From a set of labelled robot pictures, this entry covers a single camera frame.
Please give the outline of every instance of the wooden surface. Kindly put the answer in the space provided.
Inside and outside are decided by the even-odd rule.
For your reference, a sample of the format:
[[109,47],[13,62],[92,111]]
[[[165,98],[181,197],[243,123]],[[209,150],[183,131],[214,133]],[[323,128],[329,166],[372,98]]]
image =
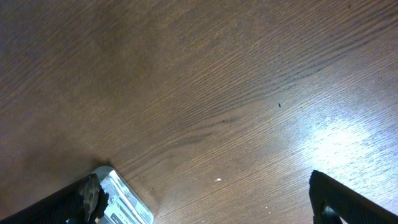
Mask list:
[[0,1],[0,217],[112,163],[156,223],[398,213],[398,1]]

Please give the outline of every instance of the black object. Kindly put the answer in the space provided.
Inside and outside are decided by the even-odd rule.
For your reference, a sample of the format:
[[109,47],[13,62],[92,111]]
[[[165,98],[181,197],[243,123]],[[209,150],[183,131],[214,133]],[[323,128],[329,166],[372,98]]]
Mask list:
[[314,224],[398,223],[398,216],[314,170],[310,178]]
[[0,221],[6,223],[95,223],[108,205],[98,176],[90,174],[30,207]]

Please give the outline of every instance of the dark spot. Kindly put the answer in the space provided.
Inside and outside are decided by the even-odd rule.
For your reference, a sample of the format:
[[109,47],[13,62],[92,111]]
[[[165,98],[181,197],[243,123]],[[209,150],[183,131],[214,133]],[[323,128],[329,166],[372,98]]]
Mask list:
[[239,119],[239,118],[224,119],[224,120],[222,120],[221,122],[222,122],[222,123],[232,123],[232,122],[237,121],[238,119]]

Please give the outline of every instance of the wood grain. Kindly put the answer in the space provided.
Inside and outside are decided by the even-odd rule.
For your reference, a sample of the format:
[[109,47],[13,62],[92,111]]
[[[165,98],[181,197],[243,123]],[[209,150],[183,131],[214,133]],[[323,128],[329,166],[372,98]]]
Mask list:
[[0,218],[111,163],[156,223],[398,213],[398,1],[0,1]]

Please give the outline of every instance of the brown wood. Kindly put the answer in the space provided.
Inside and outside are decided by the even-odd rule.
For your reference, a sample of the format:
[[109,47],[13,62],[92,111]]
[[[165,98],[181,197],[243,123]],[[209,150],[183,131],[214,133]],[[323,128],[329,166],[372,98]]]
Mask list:
[[1,218],[108,162],[156,223],[311,223],[313,169],[398,213],[398,1],[0,16]]

